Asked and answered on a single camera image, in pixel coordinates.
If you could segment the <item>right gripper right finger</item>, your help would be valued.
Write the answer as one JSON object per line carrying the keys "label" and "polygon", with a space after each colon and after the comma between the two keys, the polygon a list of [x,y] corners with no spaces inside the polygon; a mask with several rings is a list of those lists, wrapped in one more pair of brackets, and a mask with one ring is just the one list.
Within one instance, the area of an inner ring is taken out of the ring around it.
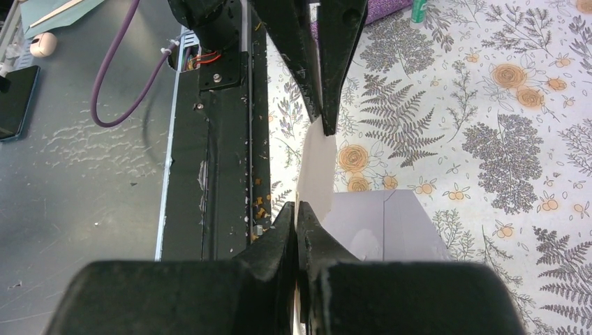
{"label": "right gripper right finger", "polygon": [[363,262],[298,205],[299,319],[308,334],[523,334],[501,279],[472,262]]}

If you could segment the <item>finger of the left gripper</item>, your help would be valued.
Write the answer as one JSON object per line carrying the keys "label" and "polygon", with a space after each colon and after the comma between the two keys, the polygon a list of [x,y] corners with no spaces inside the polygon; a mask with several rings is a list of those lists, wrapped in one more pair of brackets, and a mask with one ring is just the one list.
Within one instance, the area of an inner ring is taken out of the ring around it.
{"label": "finger of the left gripper", "polygon": [[252,0],[252,8],[297,83],[310,122],[321,116],[320,69],[309,2]]}
{"label": "finger of the left gripper", "polygon": [[367,0],[326,0],[317,9],[322,121],[326,136],[336,134],[341,91],[367,19]]}

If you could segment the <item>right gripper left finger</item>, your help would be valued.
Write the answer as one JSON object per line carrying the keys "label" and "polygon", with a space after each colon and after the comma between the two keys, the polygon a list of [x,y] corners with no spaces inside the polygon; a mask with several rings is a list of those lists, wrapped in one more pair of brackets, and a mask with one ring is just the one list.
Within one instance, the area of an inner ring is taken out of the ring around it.
{"label": "right gripper left finger", "polygon": [[48,334],[291,334],[295,205],[230,260],[97,261],[70,282]]}

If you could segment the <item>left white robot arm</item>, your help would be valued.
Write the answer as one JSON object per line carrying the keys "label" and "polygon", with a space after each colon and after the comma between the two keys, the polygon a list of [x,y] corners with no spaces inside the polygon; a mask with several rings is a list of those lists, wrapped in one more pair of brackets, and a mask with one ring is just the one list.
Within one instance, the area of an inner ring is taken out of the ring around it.
{"label": "left white robot arm", "polygon": [[[250,5],[296,81],[309,118],[336,133],[341,90],[367,19],[367,1],[320,1],[316,29],[308,1],[259,0]],[[229,1],[170,1],[172,14],[206,50],[235,41]]]}

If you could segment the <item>teal envelope with stick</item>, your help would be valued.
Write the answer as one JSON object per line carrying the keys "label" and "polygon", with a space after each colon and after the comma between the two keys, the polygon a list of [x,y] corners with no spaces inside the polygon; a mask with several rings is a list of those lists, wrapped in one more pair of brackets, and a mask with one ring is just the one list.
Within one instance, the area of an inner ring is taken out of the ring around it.
{"label": "teal envelope with stick", "polygon": [[85,1],[24,1],[20,4],[24,38],[67,27],[85,16],[103,0]]}

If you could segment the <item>purple glitter microphone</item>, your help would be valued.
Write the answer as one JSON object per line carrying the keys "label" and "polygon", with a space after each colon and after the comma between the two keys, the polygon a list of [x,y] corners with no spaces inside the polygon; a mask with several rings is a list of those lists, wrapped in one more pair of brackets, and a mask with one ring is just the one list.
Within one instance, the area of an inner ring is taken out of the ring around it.
{"label": "purple glitter microphone", "polygon": [[363,26],[411,6],[412,1],[319,1],[310,23],[321,44],[355,40]]}

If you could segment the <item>small green white bottle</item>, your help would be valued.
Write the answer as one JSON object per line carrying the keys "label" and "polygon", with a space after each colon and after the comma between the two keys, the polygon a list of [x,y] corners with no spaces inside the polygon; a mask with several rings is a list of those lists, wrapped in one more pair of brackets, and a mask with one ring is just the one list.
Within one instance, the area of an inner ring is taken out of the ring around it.
{"label": "small green white bottle", "polygon": [[422,27],[426,18],[427,0],[413,0],[411,6],[410,25]]}

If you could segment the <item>floral table mat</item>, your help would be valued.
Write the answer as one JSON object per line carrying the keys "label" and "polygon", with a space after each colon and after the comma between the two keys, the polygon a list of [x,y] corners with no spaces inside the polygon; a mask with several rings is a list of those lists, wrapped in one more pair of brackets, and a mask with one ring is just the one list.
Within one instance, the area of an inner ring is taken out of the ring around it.
{"label": "floral table mat", "polygon": [[334,190],[414,192],[528,334],[590,334],[591,2],[429,1],[418,29],[410,15],[364,28]]}

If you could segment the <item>beige earbud case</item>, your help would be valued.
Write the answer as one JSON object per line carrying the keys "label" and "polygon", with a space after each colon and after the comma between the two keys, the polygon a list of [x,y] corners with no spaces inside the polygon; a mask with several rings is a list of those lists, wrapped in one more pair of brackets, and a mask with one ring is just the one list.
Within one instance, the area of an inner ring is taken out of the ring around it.
{"label": "beige earbud case", "polygon": [[35,58],[45,58],[52,55],[57,47],[57,37],[50,32],[40,33],[33,37],[29,51]]}

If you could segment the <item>black smartphone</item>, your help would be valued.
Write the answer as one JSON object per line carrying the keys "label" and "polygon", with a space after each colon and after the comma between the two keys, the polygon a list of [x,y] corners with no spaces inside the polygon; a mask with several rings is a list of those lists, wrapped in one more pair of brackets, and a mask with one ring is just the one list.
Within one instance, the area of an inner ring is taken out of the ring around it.
{"label": "black smartphone", "polygon": [[17,138],[23,128],[40,67],[14,70],[1,77],[1,141]]}

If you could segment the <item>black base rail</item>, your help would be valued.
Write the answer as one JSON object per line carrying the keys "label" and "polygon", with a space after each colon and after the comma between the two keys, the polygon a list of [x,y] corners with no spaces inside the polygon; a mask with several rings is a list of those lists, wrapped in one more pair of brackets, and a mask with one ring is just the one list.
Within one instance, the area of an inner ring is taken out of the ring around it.
{"label": "black base rail", "polygon": [[268,57],[248,1],[229,1],[235,41],[182,41],[155,260],[225,260],[271,223]]}

